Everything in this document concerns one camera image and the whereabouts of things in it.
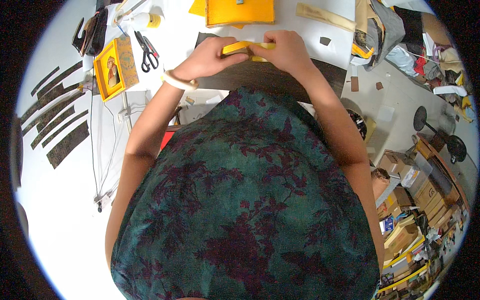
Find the bare arm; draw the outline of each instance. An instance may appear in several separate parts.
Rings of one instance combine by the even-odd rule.
[[[365,211],[381,273],[384,241],[378,224],[365,144],[327,80],[310,60],[302,38],[294,31],[266,32],[264,42],[272,41],[276,43],[275,49],[267,50],[256,45],[251,45],[250,49],[279,69],[289,72],[307,91],[325,133],[327,145]]]
[[[214,75],[227,66],[246,60],[248,58],[246,54],[235,54],[220,59],[223,46],[236,41],[233,37],[207,38],[172,71],[171,75],[189,82],[194,78]],[[173,118],[183,92],[168,83],[163,83],[132,128],[123,158],[119,188],[105,234],[105,256],[109,268],[113,245],[117,240],[127,206],[145,174],[155,162],[168,122]]]

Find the glue bottle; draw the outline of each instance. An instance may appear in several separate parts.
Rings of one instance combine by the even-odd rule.
[[[165,18],[161,15],[141,12],[132,16],[129,21],[135,30],[143,31],[148,28],[158,28],[164,20]]]

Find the white worktable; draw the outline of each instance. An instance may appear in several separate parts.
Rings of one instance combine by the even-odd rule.
[[[155,49],[159,52],[159,67],[144,73],[140,66],[142,64],[143,52],[140,48],[133,28],[122,22],[122,28],[132,39],[132,50],[137,67],[140,83],[128,91],[148,90],[154,94],[161,86],[160,76],[165,70],[173,69],[184,61],[195,47],[198,33],[213,33],[218,36],[234,36],[237,40],[248,40],[263,42],[263,35],[268,30],[294,30],[302,36],[307,51],[312,58],[321,60],[342,69],[347,69],[350,61],[353,33],[328,25],[322,22],[297,17],[295,10],[296,0],[278,0],[275,3],[276,24],[275,25],[246,25],[243,29],[232,26],[207,28],[205,18],[188,13],[193,0],[149,0],[142,4],[132,14],[139,12],[151,12],[162,14],[165,21],[157,29],[148,29],[141,33],[146,36]],[[319,7],[350,20],[355,20],[354,0],[302,0],[301,2]],[[137,3],[137,0],[129,0],[124,6],[126,11]],[[108,6],[109,22],[113,17],[111,12],[116,5]],[[107,27],[105,44],[112,39],[119,37],[121,31],[111,26]],[[320,37],[325,36],[332,41],[328,46],[320,44]]]

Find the bracelet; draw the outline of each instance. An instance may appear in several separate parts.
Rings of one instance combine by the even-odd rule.
[[[198,88],[198,81],[196,81],[195,79],[187,83],[186,81],[173,77],[170,74],[171,71],[172,70],[165,71],[162,76],[163,81],[166,81],[169,85],[185,91],[194,91]]]

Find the woman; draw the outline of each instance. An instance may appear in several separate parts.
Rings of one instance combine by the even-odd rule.
[[[293,31],[250,49],[306,89],[318,123],[294,99],[241,88],[162,137],[183,90],[164,83],[129,137],[105,250],[129,299],[369,299],[383,239],[369,160],[345,108]],[[170,75],[186,83],[220,58],[209,38]]]

